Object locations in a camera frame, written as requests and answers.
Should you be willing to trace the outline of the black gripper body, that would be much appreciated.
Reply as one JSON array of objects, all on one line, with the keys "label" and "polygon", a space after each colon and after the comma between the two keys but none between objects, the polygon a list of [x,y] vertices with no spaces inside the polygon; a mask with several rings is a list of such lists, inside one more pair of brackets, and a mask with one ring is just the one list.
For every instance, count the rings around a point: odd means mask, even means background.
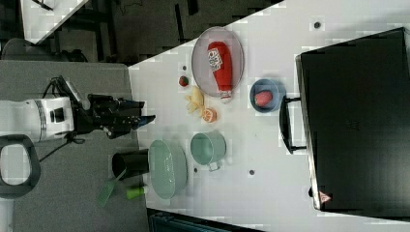
[{"label": "black gripper body", "polygon": [[119,99],[105,95],[88,95],[89,108],[85,109],[81,101],[73,100],[73,132],[87,134],[102,130],[109,139],[131,132],[125,126],[128,117],[135,116],[135,108],[120,108]]}]

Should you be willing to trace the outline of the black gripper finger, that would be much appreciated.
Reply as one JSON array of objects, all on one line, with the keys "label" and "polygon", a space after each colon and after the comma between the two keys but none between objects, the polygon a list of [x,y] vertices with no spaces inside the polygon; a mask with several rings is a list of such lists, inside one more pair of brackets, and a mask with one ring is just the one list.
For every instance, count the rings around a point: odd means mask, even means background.
[{"label": "black gripper finger", "polygon": [[156,119],[155,115],[149,116],[131,116],[125,121],[125,126],[130,130],[137,130],[147,124],[150,124]]},{"label": "black gripper finger", "polygon": [[143,108],[145,102],[144,101],[131,101],[131,100],[124,100],[120,99],[120,108],[123,109],[130,109],[130,108]]}]

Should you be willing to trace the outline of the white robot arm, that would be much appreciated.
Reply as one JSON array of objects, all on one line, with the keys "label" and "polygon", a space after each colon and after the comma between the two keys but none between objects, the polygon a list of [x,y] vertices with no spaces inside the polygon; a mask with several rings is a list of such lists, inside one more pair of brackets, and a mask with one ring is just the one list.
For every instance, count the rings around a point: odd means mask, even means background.
[{"label": "white robot arm", "polygon": [[1,102],[1,157],[25,154],[28,176],[18,184],[1,179],[1,196],[15,199],[30,192],[41,177],[41,162],[35,145],[64,138],[73,141],[80,134],[102,130],[110,139],[135,131],[155,120],[143,116],[142,101],[91,95],[90,107],[68,97]]}]

